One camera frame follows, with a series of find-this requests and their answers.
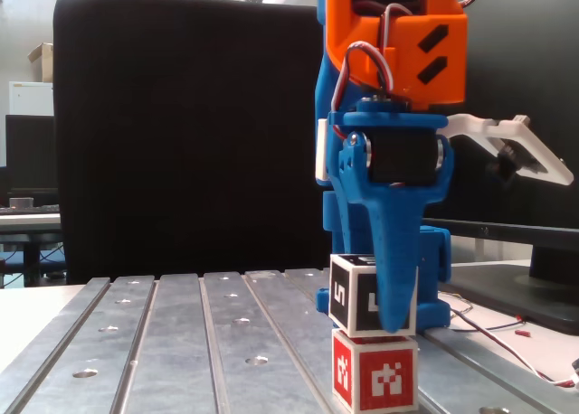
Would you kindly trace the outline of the orange gripper body housing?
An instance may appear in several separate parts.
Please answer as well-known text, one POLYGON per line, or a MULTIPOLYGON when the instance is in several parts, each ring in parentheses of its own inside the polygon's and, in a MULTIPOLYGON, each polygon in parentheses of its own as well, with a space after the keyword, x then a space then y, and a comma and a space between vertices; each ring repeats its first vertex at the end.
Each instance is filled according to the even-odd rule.
POLYGON ((383 93, 412 111, 465 96, 467 3, 460 0, 323 0, 323 112, 350 88, 383 93))

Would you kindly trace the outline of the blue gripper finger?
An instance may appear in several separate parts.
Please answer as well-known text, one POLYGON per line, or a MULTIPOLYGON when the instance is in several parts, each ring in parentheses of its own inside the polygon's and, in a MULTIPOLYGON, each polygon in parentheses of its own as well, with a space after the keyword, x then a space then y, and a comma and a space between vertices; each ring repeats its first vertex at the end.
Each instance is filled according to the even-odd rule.
POLYGON ((427 205, 442 201, 453 169, 448 140, 429 128, 368 128, 350 134, 337 155, 339 206, 365 208, 375 256, 382 328, 399 331, 409 314, 427 205))
POLYGON ((368 211, 361 204, 348 203, 342 213, 334 191, 323 192, 323 228, 331 233, 335 254, 374 254, 368 211))

